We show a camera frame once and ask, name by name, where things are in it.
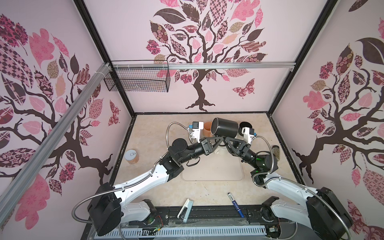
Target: aluminum rail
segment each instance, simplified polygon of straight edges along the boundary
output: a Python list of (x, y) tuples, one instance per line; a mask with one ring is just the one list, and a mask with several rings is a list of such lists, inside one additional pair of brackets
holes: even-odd
[(41, 167), (47, 161), (59, 141), (63, 138), (64, 133), (68, 130), (72, 122), (75, 120), (80, 110), (84, 107), (93, 91), (104, 79), (104, 76), (110, 71), (109, 64), (104, 63), (99, 67), (96, 73), (84, 87), (81, 94), (75, 99), (68, 111), (64, 113), (62, 118), (53, 128), (51, 133), (37, 148), (35, 154), (25, 164), (20, 173), (15, 177), (11, 184), (0, 197), (0, 225), (2, 225), (11, 211), (14, 209), (25, 191), (35, 180), (36, 175)]
[[(295, 62), (259, 62), (259, 63), (170, 63), (170, 70), (189, 70), (189, 69), (230, 69), (230, 68), (294, 68)], [(166, 68), (166, 64), (127, 64), (121, 61), (121, 64), (113, 61), (113, 67), (119, 68)]]

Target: beige marble tabletop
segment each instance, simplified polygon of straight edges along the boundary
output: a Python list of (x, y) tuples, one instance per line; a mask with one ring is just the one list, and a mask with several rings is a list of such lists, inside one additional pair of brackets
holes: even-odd
[[(280, 146), (269, 119), (264, 113), (138, 115), (126, 151), (135, 149), (139, 161), (130, 165), (123, 159), (114, 184), (130, 180), (152, 168), (154, 162), (167, 151), (165, 135), (169, 123), (176, 121), (188, 126), (193, 121), (208, 122), (215, 117), (238, 123), (249, 122), (258, 135), (269, 140), (270, 145)], [(169, 131), (169, 144), (177, 138), (184, 138), (189, 144), (187, 131), (180, 126), (172, 125)], [(262, 139), (258, 138), (253, 141), (251, 150), (258, 152), (268, 150), (268, 147)], [(278, 166), (277, 173), (295, 180), (283, 151), (280, 151)], [(241, 163), (241, 167), (244, 172), (242, 180), (184, 181), (179, 174), (171, 181), (145, 192), (133, 202), (150, 199), (155, 206), (181, 206), (187, 198), (190, 198), (194, 201), (194, 205), (231, 205), (228, 192), (232, 193), (239, 205), (261, 204), (272, 195), (291, 202), (277, 192), (257, 187), (251, 180), (250, 172), (253, 168), (246, 163)]]

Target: blue marker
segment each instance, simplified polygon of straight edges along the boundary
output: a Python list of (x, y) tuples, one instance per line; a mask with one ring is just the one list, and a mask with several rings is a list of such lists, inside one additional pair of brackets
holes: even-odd
[(243, 213), (241, 212), (241, 209), (237, 205), (237, 202), (235, 201), (235, 199), (233, 198), (233, 196), (230, 192), (228, 193), (228, 197), (232, 201), (233, 205), (235, 206), (236, 211), (239, 212), (241, 217), (244, 217)]

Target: wire mesh basket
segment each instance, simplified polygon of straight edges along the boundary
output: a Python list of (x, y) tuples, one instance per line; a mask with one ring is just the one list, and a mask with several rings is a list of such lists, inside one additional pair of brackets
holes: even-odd
[(111, 71), (104, 78), (109, 91), (168, 92), (170, 83), (168, 61), (129, 60), (112, 62), (117, 77), (113, 77), (115, 74)]

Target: white vented panel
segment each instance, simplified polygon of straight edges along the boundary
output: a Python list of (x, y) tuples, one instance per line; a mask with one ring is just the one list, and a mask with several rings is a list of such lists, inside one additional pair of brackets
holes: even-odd
[[(148, 230), (143, 228), (121, 229), (126, 238), (148, 237)], [(221, 227), (163, 227), (156, 233), (156, 237), (210, 237), (210, 236), (250, 236), (266, 235), (265, 226), (221, 226)], [(104, 236), (95, 236), (95, 239), (121, 238), (119, 229), (114, 229)]]

